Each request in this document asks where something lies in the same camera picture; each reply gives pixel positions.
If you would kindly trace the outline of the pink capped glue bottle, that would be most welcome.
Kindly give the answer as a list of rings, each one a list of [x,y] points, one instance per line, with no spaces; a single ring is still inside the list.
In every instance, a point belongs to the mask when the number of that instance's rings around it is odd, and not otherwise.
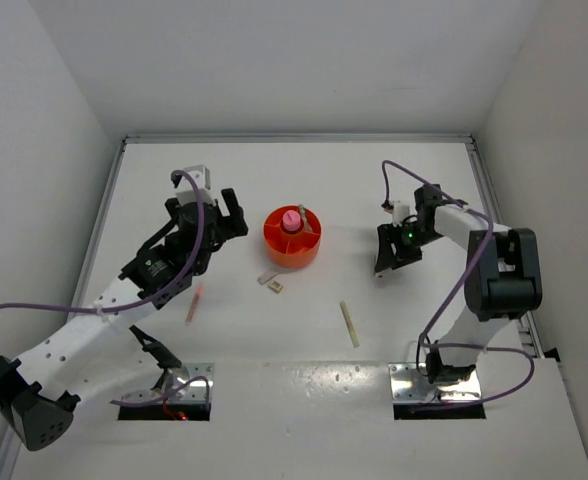
[[[296,233],[303,225],[303,220],[297,210],[286,210],[281,218],[281,226],[285,232]]]

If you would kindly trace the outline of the green glue stick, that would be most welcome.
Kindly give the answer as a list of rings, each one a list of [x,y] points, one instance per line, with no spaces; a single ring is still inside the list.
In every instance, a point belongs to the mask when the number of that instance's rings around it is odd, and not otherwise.
[[[302,223],[302,226],[303,226],[303,230],[305,232],[312,232],[313,229],[310,226],[309,221],[308,221],[308,218],[307,218],[307,210],[306,210],[306,208],[304,207],[303,204],[299,204],[298,205],[298,213],[299,213],[300,218],[301,218],[301,223]]]

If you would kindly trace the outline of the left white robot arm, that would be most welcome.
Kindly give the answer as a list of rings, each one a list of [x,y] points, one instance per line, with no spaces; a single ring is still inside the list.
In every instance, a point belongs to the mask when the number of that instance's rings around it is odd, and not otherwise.
[[[89,398],[81,387],[92,383],[76,374],[120,334],[133,333],[160,369],[180,367],[180,360],[137,324],[189,289],[226,241],[247,235],[235,191],[226,188],[221,195],[213,200],[204,188],[177,192],[165,203],[169,221],[91,306],[69,308],[72,320],[16,358],[0,355],[0,414],[27,450],[42,450],[69,429],[75,409]]]

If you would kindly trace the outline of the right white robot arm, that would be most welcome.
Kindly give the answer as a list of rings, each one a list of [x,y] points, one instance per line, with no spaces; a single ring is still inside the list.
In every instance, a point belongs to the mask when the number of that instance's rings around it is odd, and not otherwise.
[[[423,247],[446,238],[466,254],[466,266],[454,286],[465,306],[450,330],[438,340],[423,331],[424,374],[430,383],[457,383],[476,369],[477,359],[509,321],[542,303],[543,289],[536,234],[529,228],[496,224],[438,185],[414,193],[415,205],[385,200],[392,220],[377,228],[374,272],[382,275],[419,262]]]

